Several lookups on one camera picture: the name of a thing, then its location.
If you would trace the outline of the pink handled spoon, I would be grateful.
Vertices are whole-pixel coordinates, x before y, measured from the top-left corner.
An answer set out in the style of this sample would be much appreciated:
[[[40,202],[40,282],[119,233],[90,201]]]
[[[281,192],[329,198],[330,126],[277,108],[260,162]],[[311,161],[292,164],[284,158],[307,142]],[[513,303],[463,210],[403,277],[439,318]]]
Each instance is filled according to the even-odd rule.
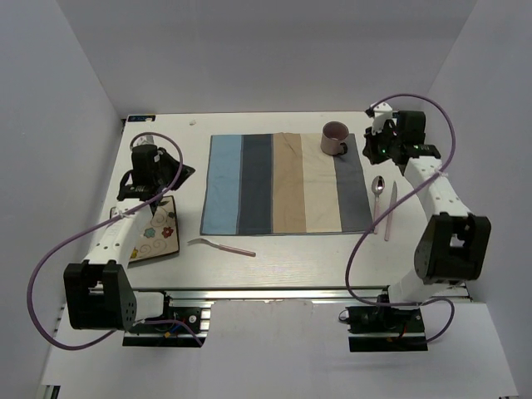
[[[385,180],[381,175],[376,176],[372,181],[372,193],[374,196],[373,200],[373,221],[376,221],[380,214],[380,195],[385,189]]]

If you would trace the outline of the striped cloth placemat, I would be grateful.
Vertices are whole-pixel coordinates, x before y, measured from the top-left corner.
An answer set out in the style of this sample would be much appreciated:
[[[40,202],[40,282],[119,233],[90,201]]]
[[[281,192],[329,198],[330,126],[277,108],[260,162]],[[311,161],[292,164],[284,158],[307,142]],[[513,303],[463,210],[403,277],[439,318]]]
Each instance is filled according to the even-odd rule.
[[[330,156],[318,133],[214,135],[203,235],[360,234],[372,223],[354,135]]]

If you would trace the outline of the pink handled fork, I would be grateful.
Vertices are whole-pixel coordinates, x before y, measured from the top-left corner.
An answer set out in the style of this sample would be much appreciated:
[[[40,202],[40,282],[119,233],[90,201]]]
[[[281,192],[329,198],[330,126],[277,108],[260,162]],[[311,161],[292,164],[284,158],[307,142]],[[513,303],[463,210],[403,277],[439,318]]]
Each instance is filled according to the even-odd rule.
[[[188,241],[187,244],[188,245],[204,244],[204,245],[208,245],[208,246],[210,246],[211,248],[214,248],[214,249],[218,249],[218,250],[221,250],[221,251],[224,251],[224,252],[228,252],[228,253],[232,253],[232,254],[238,254],[238,255],[242,255],[242,256],[246,256],[246,257],[250,257],[250,258],[254,258],[256,256],[256,253],[254,251],[249,251],[249,250],[246,250],[246,249],[235,248],[235,247],[231,247],[231,246],[224,245],[224,244],[217,244],[215,242],[212,242],[212,241],[210,241],[208,239],[204,239],[204,238],[192,239],[192,240]]]

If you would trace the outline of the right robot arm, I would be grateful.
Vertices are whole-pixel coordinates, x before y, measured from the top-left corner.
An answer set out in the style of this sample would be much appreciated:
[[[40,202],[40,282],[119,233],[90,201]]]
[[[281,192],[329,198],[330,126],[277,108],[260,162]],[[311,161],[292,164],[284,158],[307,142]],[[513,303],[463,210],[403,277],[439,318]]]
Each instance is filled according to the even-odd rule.
[[[422,111],[398,111],[382,103],[367,112],[362,153],[371,164],[391,160],[416,190],[427,226],[416,246],[413,268],[389,286],[389,303],[377,308],[377,325],[395,331],[406,320],[401,304],[417,305],[450,286],[480,277],[491,223],[466,207],[444,174],[440,151],[425,142]]]

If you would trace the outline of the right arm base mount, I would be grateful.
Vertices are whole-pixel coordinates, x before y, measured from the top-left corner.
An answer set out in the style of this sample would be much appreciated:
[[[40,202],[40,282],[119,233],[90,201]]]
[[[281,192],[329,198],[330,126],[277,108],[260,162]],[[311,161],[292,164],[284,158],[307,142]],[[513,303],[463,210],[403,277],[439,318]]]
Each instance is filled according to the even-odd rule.
[[[349,351],[426,352],[426,332],[419,307],[350,306],[338,314],[347,325]]]

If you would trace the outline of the purple ceramic mug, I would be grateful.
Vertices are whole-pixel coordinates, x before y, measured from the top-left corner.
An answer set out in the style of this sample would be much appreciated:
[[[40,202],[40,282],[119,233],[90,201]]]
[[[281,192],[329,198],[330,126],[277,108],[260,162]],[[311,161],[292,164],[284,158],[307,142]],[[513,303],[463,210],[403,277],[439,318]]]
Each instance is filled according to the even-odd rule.
[[[348,152],[346,140],[348,128],[339,121],[330,121],[322,129],[321,151],[330,156],[345,155]]]

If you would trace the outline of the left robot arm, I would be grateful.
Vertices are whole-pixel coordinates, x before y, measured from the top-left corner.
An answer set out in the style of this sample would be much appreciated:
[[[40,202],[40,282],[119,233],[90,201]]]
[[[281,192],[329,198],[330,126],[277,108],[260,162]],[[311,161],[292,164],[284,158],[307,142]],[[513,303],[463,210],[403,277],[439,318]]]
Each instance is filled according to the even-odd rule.
[[[107,225],[94,249],[64,274],[66,302],[75,329],[129,331],[144,319],[159,332],[175,324],[175,310],[161,292],[135,292],[126,270],[137,241],[161,202],[136,210],[164,189],[177,190],[195,169],[181,165],[165,149],[137,145],[131,152],[132,168],[121,178],[112,213],[118,220]]]

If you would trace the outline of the pink handled knife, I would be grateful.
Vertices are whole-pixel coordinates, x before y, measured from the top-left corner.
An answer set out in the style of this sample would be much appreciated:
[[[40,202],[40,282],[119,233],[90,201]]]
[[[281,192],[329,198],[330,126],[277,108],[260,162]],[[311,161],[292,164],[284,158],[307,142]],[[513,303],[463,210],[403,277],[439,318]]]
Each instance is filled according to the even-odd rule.
[[[391,193],[390,204],[389,204],[390,208],[393,208],[394,205],[397,203],[397,196],[398,196],[398,188],[397,188],[396,181],[394,181],[392,185],[392,193]],[[388,242],[391,238],[392,221],[393,221],[393,211],[391,210],[390,213],[387,215],[387,222],[386,222],[386,228],[385,228],[385,234],[384,234],[384,240],[386,242]]]

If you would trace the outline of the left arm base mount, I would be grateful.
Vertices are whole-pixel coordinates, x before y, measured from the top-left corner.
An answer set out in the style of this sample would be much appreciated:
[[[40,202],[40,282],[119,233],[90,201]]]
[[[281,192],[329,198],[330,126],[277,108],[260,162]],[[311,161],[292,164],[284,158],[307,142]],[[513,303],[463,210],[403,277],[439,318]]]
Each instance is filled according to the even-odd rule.
[[[209,331],[212,301],[171,292],[137,292],[135,321],[123,335],[124,347],[194,347]]]

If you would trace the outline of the square floral plate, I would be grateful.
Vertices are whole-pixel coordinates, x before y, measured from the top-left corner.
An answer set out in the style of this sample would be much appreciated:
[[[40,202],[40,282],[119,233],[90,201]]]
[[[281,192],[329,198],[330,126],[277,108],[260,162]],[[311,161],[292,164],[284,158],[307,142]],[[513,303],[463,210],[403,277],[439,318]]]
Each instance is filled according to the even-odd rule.
[[[152,220],[141,230],[130,262],[138,263],[179,252],[180,236],[175,199],[172,195],[167,195],[159,202]]]

